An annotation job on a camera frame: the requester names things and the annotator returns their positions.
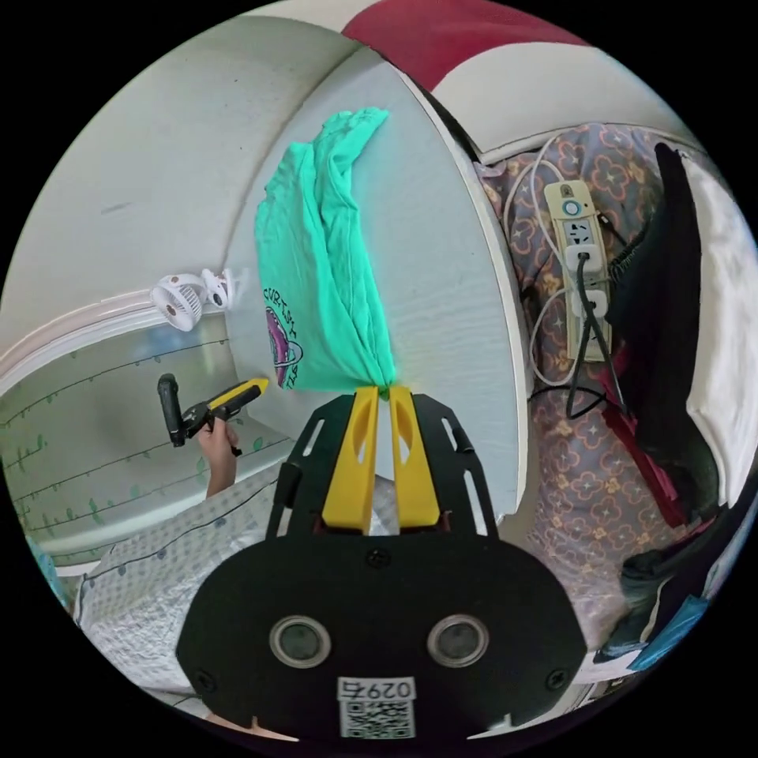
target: wall trim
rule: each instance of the wall trim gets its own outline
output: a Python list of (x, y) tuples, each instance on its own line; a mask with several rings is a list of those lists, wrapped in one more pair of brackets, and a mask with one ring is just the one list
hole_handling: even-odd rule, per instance
[[(203, 315), (220, 313), (206, 303)], [(0, 356), (0, 396), (48, 363), (75, 350), (167, 321), (150, 301), (150, 290), (129, 292), (74, 310), (19, 340)]]

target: floral patterned fabric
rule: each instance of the floral patterned fabric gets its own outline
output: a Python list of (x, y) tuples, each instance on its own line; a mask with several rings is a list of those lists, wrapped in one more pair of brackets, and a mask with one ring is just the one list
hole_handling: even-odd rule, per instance
[[(654, 148), (660, 137), (627, 126), (591, 124), (568, 130), (547, 149), (544, 160), (564, 179), (582, 179), (599, 212), (604, 213), (624, 240), (631, 240), (650, 219), (662, 196)], [(709, 171), (705, 156), (693, 155)], [(546, 300), (563, 287), (561, 266), (540, 231), (531, 202), (529, 177), (523, 170), (537, 152), (524, 153), (495, 166), (477, 165), (480, 181), (501, 218), (524, 299), (529, 328)], [(545, 184), (556, 182), (554, 172), (540, 165), (535, 178), (538, 212), (552, 234), (544, 199)], [(508, 218), (503, 207), (517, 183)], [(603, 232), (610, 260), (623, 245)], [(571, 368), (566, 350), (565, 298), (557, 297), (540, 324), (535, 355), (542, 374), (559, 381)], [(580, 370), (580, 386), (602, 391), (602, 364)], [(565, 390), (536, 396), (531, 415), (541, 469), (535, 524), (527, 544), (563, 583), (574, 605), (587, 645), (605, 642), (627, 608), (619, 584), (621, 565), (635, 553), (663, 548), (683, 538), (690, 527), (670, 528), (626, 447), (608, 428), (601, 404), (576, 421), (565, 415)], [(578, 392), (575, 409), (594, 398)]]

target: hand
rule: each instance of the hand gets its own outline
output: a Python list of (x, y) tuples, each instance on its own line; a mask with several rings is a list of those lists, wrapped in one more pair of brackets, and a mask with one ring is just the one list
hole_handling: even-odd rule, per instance
[(248, 734), (256, 734), (258, 737), (270, 737), (274, 740), (288, 740), (291, 742), (297, 742), (298, 739), (296, 737), (288, 737), (286, 734), (279, 734), (278, 732), (272, 732), (268, 729), (263, 729), (262, 727), (258, 726), (258, 719), (253, 719), (253, 725), (249, 729), (244, 729), (241, 726), (237, 726), (236, 724), (231, 723), (231, 721), (227, 721), (226, 719), (222, 719), (220, 716), (217, 716), (214, 713), (211, 713), (205, 717), (206, 721), (209, 721), (214, 724), (218, 724), (219, 726), (225, 726), (228, 729), (234, 729), (238, 732), (247, 732)]
[(217, 418), (213, 423), (213, 431), (204, 426), (197, 435), (197, 441), (208, 461), (211, 481), (215, 480), (217, 491), (233, 485), (237, 475), (237, 459), (231, 449), (232, 446), (237, 446), (239, 439), (231, 426)]

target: white bedsheet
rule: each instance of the white bedsheet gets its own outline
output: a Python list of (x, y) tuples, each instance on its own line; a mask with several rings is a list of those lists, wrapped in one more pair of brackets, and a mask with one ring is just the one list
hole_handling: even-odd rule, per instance
[(732, 198), (684, 158), (701, 245), (700, 332), (687, 412), (734, 505), (758, 447), (758, 250)]
[[(166, 693), (193, 694), (174, 654), (190, 603), (217, 566), (265, 537), (279, 469), (119, 543), (84, 578), (74, 619), (138, 687), (164, 701)], [(394, 504), (394, 485), (378, 478), (371, 534), (397, 532)]]

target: black power cable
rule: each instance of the black power cable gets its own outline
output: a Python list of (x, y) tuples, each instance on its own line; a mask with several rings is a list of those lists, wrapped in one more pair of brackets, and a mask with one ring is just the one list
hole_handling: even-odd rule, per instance
[(618, 406), (621, 410), (621, 413), (623, 413), (624, 416), (629, 415), (626, 402), (624, 400), (624, 395), (621, 392), (621, 386), (618, 383), (618, 375), (616, 374), (616, 369), (614, 368), (614, 362), (610, 356), (608, 343), (606, 342), (605, 337), (602, 335), (600, 324), (595, 317), (595, 304), (593, 302), (590, 302), (590, 299), (587, 297), (587, 289), (584, 286), (584, 267), (587, 265), (587, 261), (589, 260), (590, 256), (588, 253), (579, 254), (579, 267), (576, 271), (576, 286), (579, 290), (579, 297), (582, 302), (582, 308), (584, 309), (584, 329), (582, 330), (582, 339), (579, 346), (579, 354), (576, 356), (576, 370), (574, 371), (574, 375), (571, 380), (571, 386), (568, 390), (568, 399), (566, 400), (566, 418), (568, 418), (570, 421), (576, 421), (576, 419), (591, 411), (592, 408), (596, 407), (599, 402), (601, 402), (600, 400), (596, 400), (594, 403), (591, 403), (589, 407), (584, 408), (582, 411), (578, 411), (576, 413), (573, 412), (574, 398), (576, 396), (576, 390), (579, 388), (579, 369), (584, 363), (584, 355), (587, 352), (587, 345), (590, 341), (590, 331), (595, 334), (595, 338), (597, 339), (598, 345), (600, 346), (600, 351), (602, 352), (603, 360), (605, 361), (606, 365), (608, 366), (608, 370), (610, 371), (610, 376), (614, 382), (614, 391), (616, 392)]

